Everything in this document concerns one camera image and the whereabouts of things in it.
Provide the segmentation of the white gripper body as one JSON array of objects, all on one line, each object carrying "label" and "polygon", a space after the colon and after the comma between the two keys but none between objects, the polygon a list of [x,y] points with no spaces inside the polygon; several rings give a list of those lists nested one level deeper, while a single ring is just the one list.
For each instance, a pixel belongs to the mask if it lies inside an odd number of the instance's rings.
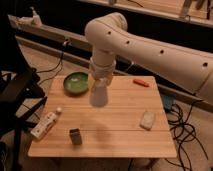
[{"label": "white gripper body", "polygon": [[106,79],[106,83],[110,84],[113,78],[113,72],[115,70],[116,61],[113,61],[108,66],[100,66],[90,59],[90,75],[94,80]]}]

